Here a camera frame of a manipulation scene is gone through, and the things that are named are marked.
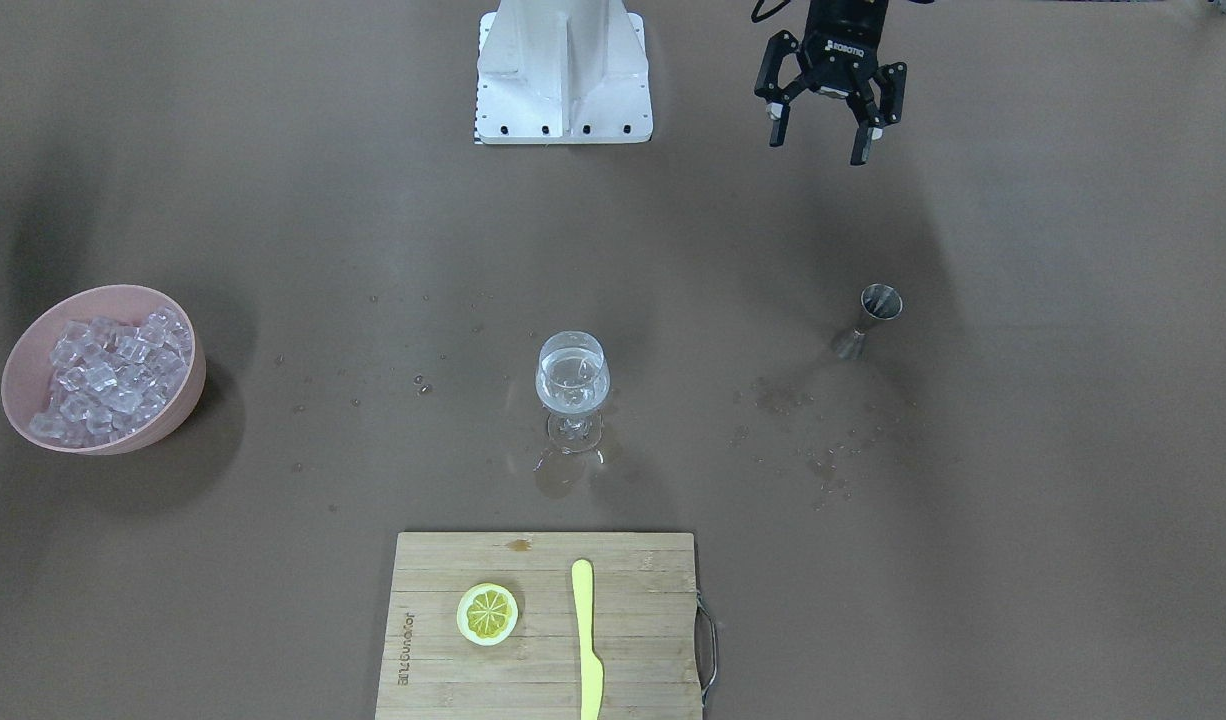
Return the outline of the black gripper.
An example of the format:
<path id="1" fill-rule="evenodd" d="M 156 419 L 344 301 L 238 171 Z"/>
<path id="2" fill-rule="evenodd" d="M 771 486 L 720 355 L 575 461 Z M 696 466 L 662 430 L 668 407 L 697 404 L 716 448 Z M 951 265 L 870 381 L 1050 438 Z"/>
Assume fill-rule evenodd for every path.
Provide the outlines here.
<path id="1" fill-rule="evenodd" d="M 799 50 L 799 86 L 814 94 L 848 97 L 857 129 L 848 163 L 863 167 L 883 129 L 901 121 L 907 63 L 881 65 L 886 1 L 810 1 L 805 37 L 788 31 L 769 37 L 756 74 L 754 94 L 767 105 L 767 145 L 781 147 L 790 126 L 790 104 L 796 92 L 779 79 L 788 56 Z"/>

